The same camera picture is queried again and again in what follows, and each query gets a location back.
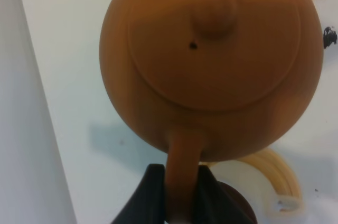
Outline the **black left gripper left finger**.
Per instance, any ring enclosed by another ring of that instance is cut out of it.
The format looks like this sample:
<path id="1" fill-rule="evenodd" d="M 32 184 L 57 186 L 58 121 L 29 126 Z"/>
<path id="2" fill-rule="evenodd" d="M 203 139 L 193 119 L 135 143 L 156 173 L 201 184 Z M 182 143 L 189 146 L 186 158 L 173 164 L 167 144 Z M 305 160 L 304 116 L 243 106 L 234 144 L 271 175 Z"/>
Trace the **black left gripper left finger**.
<path id="1" fill-rule="evenodd" d="M 164 165 L 148 165 L 137 189 L 111 223 L 164 224 L 164 173 Z"/>

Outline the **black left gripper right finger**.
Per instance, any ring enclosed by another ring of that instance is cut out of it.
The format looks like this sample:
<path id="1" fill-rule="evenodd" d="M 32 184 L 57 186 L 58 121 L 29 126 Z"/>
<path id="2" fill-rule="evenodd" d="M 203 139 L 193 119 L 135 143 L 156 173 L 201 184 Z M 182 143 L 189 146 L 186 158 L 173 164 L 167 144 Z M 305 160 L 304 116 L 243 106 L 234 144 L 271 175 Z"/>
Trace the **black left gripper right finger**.
<path id="1" fill-rule="evenodd" d="M 255 213 L 242 194 L 200 165 L 192 223 L 255 223 Z"/>

